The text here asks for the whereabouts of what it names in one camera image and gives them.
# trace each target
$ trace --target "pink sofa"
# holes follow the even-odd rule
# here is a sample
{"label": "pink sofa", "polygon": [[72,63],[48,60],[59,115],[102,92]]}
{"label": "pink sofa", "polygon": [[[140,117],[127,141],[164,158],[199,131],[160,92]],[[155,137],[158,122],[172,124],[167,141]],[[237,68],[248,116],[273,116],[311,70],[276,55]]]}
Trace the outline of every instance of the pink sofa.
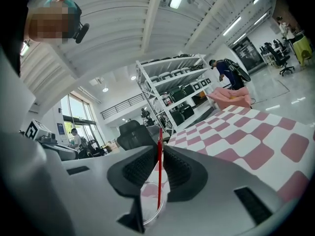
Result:
{"label": "pink sofa", "polygon": [[230,105],[250,108],[251,97],[246,87],[239,90],[229,90],[225,88],[216,88],[212,93],[207,96],[213,99],[221,110],[227,108]]}

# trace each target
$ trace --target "red straw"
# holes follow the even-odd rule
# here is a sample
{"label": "red straw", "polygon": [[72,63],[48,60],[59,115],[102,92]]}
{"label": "red straw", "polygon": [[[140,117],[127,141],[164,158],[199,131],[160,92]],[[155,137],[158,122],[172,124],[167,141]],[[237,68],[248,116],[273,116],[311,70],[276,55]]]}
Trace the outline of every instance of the red straw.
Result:
{"label": "red straw", "polygon": [[162,145],[163,145],[163,135],[162,129],[159,130],[159,138],[157,143],[158,150],[158,197],[157,197],[157,209],[161,203],[161,182],[162,182]]}

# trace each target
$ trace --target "checkered tablecloth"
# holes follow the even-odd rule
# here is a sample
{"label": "checkered tablecloth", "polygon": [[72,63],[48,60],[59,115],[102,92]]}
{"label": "checkered tablecloth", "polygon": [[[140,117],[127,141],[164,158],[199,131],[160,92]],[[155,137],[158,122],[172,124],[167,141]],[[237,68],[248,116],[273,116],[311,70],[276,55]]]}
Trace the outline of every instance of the checkered tablecloth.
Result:
{"label": "checkered tablecloth", "polygon": [[[315,170],[314,129],[296,121],[230,106],[182,132],[168,145],[234,162],[277,191],[288,202],[304,192]],[[157,182],[158,167],[149,180]],[[163,192],[169,192],[166,171]],[[144,189],[142,195],[156,195]]]}

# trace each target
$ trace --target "brown wall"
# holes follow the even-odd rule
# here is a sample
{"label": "brown wall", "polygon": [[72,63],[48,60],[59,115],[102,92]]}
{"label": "brown wall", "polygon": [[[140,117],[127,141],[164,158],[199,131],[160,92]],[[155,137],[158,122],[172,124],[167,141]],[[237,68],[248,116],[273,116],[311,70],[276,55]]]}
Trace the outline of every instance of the brown wall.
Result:
{"label": "brown wall", "polygon": [[281,16],[283,18],[283,21],[285,23],[291,24],[293,28],[300,29],[299,24],[290,13],[289,6],[285,0],[277,0],[276,2],[275,11],[272,17],[276,20],[278,16]]}

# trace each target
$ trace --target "dark blue shirt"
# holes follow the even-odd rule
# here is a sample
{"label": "dark blue shirt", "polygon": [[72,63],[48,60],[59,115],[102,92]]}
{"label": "dark blue shirt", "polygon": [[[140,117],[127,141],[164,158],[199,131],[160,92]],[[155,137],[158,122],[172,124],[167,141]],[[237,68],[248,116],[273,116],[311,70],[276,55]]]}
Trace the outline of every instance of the dark blue shirt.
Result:
{"label": "dark blue shirt", "polygon": [[217,70],[219,71],[220,75],[223,74],[229,79],[232,86],[235,84],[233,74],[232,74],[231,70],[228,68],[227,64],[223,60],[218,60]]}

